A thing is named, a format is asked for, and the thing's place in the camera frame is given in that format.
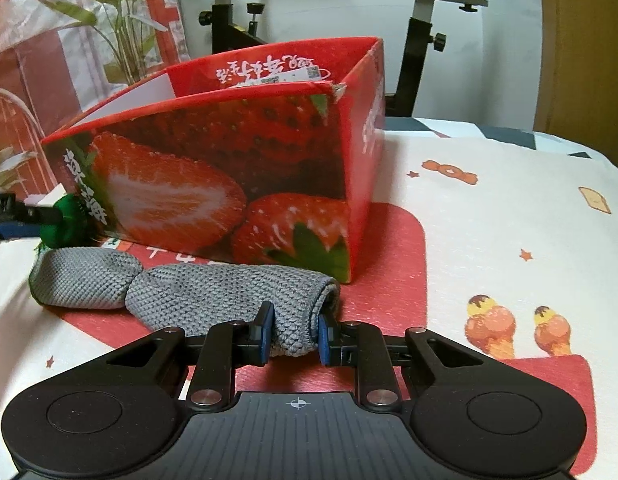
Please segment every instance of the red box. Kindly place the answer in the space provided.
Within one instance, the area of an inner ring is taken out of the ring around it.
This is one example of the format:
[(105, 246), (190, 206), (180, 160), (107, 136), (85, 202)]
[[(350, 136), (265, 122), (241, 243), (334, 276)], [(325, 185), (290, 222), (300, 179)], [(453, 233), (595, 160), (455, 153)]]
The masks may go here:
[[(231, 87), (312, 66), (321, 80)], [(383, 127), (382, 41), (333, 38), (171, 66), (42, 147), (102, 235), (346, 283)]]

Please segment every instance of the metal rivet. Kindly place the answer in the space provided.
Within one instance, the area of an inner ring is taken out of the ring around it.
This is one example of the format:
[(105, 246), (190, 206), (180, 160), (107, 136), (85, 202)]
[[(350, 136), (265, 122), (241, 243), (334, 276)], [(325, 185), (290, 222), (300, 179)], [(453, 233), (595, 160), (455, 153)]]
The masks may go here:
[(374, 406), (389, 406), (398, 400), (398, 394), (391, 390), (373, 390), (366, 394), (366, 400)]
[(215, 390), (198, 390), (191, 394), (191, 402), (198, 406), (213, 406), (222, 400), (222, 394)]

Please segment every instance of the gray cloth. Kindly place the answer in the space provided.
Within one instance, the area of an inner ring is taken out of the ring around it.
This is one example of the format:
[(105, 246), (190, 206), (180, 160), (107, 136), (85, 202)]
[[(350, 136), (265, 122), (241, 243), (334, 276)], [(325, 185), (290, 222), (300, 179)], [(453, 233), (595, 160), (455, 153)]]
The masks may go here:
[(43, 305), (114, 309), (142, 264), (133, 255), (100, 247), (43, 249), (29, 275), (34, 299)]
[(206, 334), (220, 322), (254, 319), (263, 301), (275, 308), (271, 355), (300, 356), (316, 348), (318, 314), (336, 310), (340, 285), (312, 270), (283, 266), (172, 264), (137, 276), (126, 307), (153, 330), (179, 326)]

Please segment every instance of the qr code label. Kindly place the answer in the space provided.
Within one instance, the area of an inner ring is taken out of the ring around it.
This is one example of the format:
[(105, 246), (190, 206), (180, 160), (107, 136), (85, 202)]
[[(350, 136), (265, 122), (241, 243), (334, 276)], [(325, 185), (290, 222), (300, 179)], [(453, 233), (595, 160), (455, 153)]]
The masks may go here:
[(307, 75), (310, 79), (320, 79), (320, 67), (319, 66), (308, 66)]

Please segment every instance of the strawberry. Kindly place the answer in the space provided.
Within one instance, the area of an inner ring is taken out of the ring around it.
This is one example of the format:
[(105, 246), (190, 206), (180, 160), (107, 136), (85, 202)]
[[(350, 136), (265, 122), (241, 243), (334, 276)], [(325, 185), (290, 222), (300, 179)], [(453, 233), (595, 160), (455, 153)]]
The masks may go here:
[(283, 264), (349, 280), (348, 206), (342, 200), (297, 193), (263, 196), (246, 210), (231, 238), (237, 263)]
[(255, 152), (293, 165), (339, 151), (328, 105), (324, 95), (225, 101), (192, 108), (185, 121), (204, 150), (227, 156)]
[(340, 198), (344, 176), (336, 115), (324, 95), (193, 105), (107, 129), (162, 153), (204, 160), (247, 198), (294, 190)]
[(90, 148), (123, 237), (191, 253), (215, 244), (242, 220), (244, 193), (202, 161), (154, 152), (103, 133)]

